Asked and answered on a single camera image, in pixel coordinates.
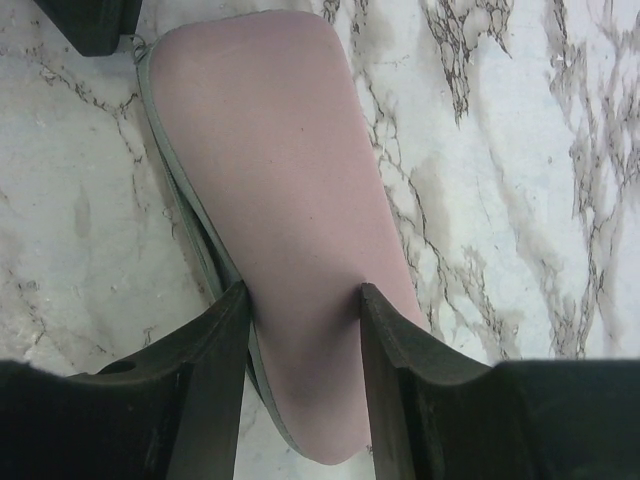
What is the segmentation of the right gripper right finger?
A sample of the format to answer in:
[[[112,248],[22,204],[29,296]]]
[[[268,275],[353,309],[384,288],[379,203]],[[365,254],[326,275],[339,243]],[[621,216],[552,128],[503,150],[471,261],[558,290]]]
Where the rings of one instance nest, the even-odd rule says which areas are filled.
[[[639,364],[483,365],[361,288],[361,347],[380,479],[635,479]]]

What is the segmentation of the pink zippered umbrella case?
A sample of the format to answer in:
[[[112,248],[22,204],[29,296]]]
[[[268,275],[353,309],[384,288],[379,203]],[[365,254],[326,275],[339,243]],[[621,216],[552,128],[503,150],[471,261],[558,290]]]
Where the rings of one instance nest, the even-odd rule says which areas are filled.
[[[423,315],[337,33],[285,10],[183,25],[138,78],[172,184],[219,255],[212,285],[250,293],[271,418],[304,457],[348,460],[371,440],[361,286]]]

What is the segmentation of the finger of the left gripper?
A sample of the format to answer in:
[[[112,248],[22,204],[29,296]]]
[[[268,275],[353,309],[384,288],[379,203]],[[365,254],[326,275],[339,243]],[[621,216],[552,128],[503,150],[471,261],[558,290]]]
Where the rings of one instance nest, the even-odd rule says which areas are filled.
[[[142,0],[35,0],[82,56],[110,56],[136,32]]]

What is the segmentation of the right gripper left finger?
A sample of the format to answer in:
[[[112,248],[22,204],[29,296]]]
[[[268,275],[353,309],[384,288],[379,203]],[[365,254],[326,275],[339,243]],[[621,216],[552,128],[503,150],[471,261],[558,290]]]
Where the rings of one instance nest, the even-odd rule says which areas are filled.
[[[5,479],[229,479],[250,326],[236,283],[199,317],[95,374],[1,364]]]

